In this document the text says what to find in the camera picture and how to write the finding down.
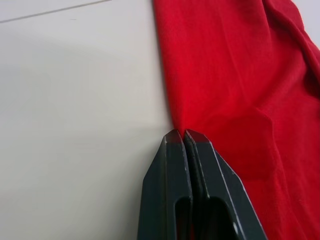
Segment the red cloth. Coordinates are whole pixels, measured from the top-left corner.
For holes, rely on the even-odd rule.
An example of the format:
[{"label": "red cloth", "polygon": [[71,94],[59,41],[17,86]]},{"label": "red cloth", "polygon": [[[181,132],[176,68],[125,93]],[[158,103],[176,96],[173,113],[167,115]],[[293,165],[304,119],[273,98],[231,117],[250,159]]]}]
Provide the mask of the red cloth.
[{"label": "red cloth", "polygon": [[174,127],[204,133],[270,240],[320,237],[320,52],[290,0],[154,0]]}]

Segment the red fabric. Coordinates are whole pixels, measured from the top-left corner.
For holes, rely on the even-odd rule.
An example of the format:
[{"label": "red fabric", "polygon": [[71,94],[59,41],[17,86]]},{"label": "red fabric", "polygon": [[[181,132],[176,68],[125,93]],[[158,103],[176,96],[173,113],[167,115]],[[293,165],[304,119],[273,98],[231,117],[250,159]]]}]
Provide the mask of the red fabric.
[{"label": "red fabric", "polygon": [[154,0],[172,121],[242,179],[270,240],[320,237],[320,52],[289,0]]}]

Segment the white surface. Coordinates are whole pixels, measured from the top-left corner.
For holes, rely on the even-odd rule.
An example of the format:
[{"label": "white surface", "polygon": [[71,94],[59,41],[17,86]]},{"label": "white surface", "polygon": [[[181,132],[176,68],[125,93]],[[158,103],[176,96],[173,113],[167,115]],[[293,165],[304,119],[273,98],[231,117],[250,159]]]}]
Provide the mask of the white surface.
[{"label": "white surface", "polygon": [[[89,3],[2,0],[0,20]],[[296,0],[320,45],[318,0]],[[151,0],[0,24],[0,240],[133,240],[171,128]]]}]

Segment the dark line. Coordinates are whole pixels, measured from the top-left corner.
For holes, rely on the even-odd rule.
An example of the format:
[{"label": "dark line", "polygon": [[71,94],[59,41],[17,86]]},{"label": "dark line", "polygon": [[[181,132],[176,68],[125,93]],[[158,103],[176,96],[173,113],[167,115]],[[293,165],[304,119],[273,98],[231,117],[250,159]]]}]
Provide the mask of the dark line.
[{"label": "dark line", "polygon": [[84,3],[84,4],[80,4],[80,5],[75,5],[75,6],[64,7],[64,8],[60,8],[60,9],[56,9],[56,10],[51,10],[51,11],[44,11],[44,12],[31,14],[31,15],[27,15],[27,16],[20,16],[20,17],[10,18],[10,19],[7,19],[7,20],[1,20],[0,24],[13,22],[13,21],[18,21],[18,20],[21,20],[21,19],[28,19],[28,18],[38,17],[38,16],[42,16],[42,15],[46,15],[46,14],[53,14],[53,13],[66,11],[66,10],[70,10],[70,9],[77,9],[77,8],[81,8],[81,7],[85,7],[85,6],[89,6],[89,5],[108,2],[108,1],[112,1],[112,0],[94,1],[94,2],[89,2],[89,3]]}]

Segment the white table surface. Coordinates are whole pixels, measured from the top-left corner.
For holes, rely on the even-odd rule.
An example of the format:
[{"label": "white table surface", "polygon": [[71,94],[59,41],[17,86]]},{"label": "white table surface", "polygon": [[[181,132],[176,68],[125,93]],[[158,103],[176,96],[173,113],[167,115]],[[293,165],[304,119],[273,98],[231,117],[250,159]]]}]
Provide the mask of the white table surface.
[{"label": "white table surface", "polygon": [[[0,1],[1,240],[136,237],[172,128],[152,2],[62,10],[92,2]],[[320,46],[318,0],[296,3]]]}]

